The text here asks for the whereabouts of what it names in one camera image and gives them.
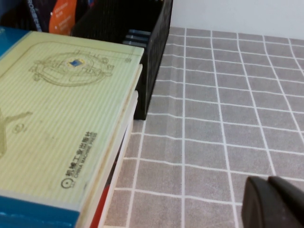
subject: black plastic basket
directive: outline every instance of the black plastic basket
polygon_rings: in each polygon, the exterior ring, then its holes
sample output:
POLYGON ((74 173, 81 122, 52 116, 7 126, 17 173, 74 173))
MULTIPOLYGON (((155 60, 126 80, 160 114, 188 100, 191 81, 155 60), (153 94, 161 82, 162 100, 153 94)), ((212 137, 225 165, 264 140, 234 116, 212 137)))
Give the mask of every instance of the black plastic basket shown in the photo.
POLYGON ((72 29, 72 36, 123 43, 130 29, 150 32, 142 57, 135 119, 145 120, 169 35, 173 0, 99 0, 72 29))

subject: grid pattern tablecloth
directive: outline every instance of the grid pattern tablecloth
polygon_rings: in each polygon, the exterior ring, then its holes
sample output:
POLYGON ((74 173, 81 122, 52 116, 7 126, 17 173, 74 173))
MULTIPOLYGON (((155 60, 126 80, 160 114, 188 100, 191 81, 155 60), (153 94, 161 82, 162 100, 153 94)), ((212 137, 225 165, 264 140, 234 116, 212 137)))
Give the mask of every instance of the grid pattern tablecloth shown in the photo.
POLYGON ((171 28, 107 225, 234 228, 249 175, 304 190, 304 41, 171 28))

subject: orange label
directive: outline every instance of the orange label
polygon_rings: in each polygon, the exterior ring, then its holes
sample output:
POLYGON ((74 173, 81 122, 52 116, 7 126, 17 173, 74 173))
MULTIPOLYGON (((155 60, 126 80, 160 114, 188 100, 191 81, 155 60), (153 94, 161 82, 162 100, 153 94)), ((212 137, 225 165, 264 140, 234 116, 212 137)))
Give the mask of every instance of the orange label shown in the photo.
POLYGON ((57 0, 49 22, 49 33, 70 35, 75 25, 77 0, 57 0))

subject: stack of books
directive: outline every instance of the stack of books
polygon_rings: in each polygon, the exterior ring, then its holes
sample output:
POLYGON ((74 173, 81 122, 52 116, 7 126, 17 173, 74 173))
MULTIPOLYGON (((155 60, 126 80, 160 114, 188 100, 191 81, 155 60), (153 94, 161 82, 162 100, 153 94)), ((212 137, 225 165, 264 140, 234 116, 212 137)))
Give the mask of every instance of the stack of books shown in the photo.
POLYGON ((0 227, 93 228, 104 220, 143 51, 0 27, 0 227))
POLYGON ((125 36, 123 44, 146 48, 149 43, 150 35, 151 32, 130 29, 128 34, 125 36))

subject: white wall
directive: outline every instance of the white wall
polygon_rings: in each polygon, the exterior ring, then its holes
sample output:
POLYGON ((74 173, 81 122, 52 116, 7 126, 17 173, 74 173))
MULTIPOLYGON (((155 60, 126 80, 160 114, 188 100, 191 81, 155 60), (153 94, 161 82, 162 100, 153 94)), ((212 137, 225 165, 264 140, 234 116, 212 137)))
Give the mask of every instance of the white wall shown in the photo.
POLYGON ((173 0, 171 25, 304 39, 304 0, 173 0))

